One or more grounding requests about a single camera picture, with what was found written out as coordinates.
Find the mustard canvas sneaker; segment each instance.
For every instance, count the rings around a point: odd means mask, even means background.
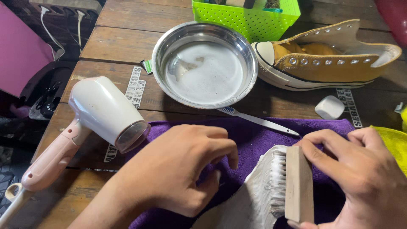
[[[313,29],[279,42],[255,42],[258,77],[287,90],[360,88],[401,55],[392,44],[356,39],[359,20]]]

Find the white toothbrush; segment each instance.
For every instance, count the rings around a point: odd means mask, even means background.
[[[281,125],[278,125],[278,124],[272,123],[272,122],[270,122],[270,121],[267,121],[267,120],[264,120],[264,119],[260,119],[260,118],[257,118],[257,117],[254,117],[254,116],[251,116],[251,115],[248,115],[248,114],[240,113],[240,112],[237,111],[236,109],[231,108],[231,107],[229,107],[229,106],[224,107],[224,108],[220,108],[220,109],[218,109],[218,110],[219,110],[219,111],[222,111],[223,113],[226,113],[226,114],[228,114],[228,115],[239,116],[239,117],[241,117],[242,119],[249,120],[249,121],[254,122],[254,123],[257,123],[257,124],[259,124],[259,125],[262,125],[262,126],[265,126],[265,127],[271,128],[271,129],[274,129],[274,130],[281,131],[281,132],[283,132],[283,133],[288,133],[288,134],[292,134],[292,135],[295,135],[295,136],[299,136],[299,134],[298,134],[297,132],[292,131],[292,130],[290,130],[290,129],[288,129],[288,128],[285,128],[284,126],[281,126]]]

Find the soap foam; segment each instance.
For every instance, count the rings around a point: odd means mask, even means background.
[[[217,104],[234,97],[243,68],[232,50],[214,42],[178,48],[166,65],[165,78],[174,94],[196,104]]]

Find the hair dryer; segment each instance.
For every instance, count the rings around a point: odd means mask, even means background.
[[[21,184],[7,189],[7,198],[12,204],[0,218],[0,228],[6,226],[36,191],[47,188],[59,177],[92,131],[121,153],[137,147],[150,132],[151,125],[104,76],[76,83],[68,103],[75,112],[74,120],[27,169]],[[14,196],[12,192],[16,187],[20,189]]]

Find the pink hair dryer handle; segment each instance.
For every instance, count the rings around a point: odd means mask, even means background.
[[[79,128],[69,125],[24,173],[23,187],[36,192],[50,186],[78,151],[80,145],[72,140],[78,134]]]

